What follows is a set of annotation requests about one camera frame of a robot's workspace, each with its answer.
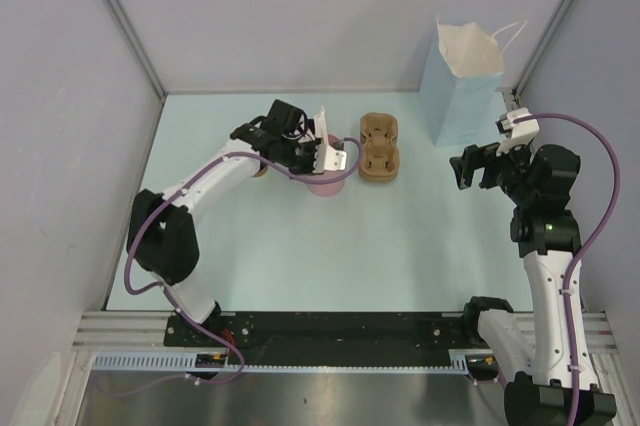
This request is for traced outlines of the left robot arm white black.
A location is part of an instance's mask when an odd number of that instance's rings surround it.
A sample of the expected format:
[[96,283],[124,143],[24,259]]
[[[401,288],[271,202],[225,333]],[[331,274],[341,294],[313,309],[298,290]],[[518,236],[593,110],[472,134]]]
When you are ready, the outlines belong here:
[[197,344],[214,343],[221,322],[214,297],[200,284],[196,226],[206,210],[264,167],[294,176],[319,171],[328,141],[326,113],[310,118],[276,100],[265,116],[238,126],[209,163],[161,193],[144,189],[134,199],[126,242],[124,285],[131,295],[162,287],[189,318],[186,333]]

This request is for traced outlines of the pink cup holder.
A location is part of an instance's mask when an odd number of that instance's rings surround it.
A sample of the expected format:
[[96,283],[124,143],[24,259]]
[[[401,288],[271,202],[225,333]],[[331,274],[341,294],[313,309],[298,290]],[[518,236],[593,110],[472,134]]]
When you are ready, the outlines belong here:
[[[344,145],[341,142],[340,138],[338,138],[337,136],[331,133],[329,133],[329,138],[330,138],[331,144],[334,147],[344,150]],[[345,171],[346,169],[344,171],[335,171],[335,172],[326,171],[323,174],[313,174],[311,176],[313,180],[320,180],[320,181],[330,180],[330,183],[327,183],[327,184],[307,183],[306,186],[311,193],[313,193],[318,197],[335,196],[338,193],[340,193],[344,187],[345,180],[344,179],[338,180],[338,177],[341,177],[345,173]]]

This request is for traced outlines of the light blue paper bag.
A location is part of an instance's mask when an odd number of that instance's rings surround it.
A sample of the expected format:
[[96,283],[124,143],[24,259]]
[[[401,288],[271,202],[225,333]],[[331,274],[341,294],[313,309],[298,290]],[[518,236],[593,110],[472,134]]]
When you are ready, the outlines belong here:
[[501,85],[505,52],[527,22],[490,33],[478,23],[436,23],[419,87],[426,128],[437,147],[473,139]]

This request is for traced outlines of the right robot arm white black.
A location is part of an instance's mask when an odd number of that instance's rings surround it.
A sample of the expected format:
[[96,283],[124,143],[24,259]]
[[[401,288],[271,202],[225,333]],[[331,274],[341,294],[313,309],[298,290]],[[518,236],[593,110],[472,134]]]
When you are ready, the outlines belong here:
[[513,309],[499,298],[473,297],[461,322],[463,339],[488,345],[498,362],[508,424],[609,423],[617,405],[601,389],[588,352],[579,297],[582,242],[567,207],[580,158],[558,145],[502,153],[493,143],[470,145],[450,164],[459,189],[482,171],[481,188],[499,188],[516,206],[510,236],[529,282],[535,341],[526,340]]

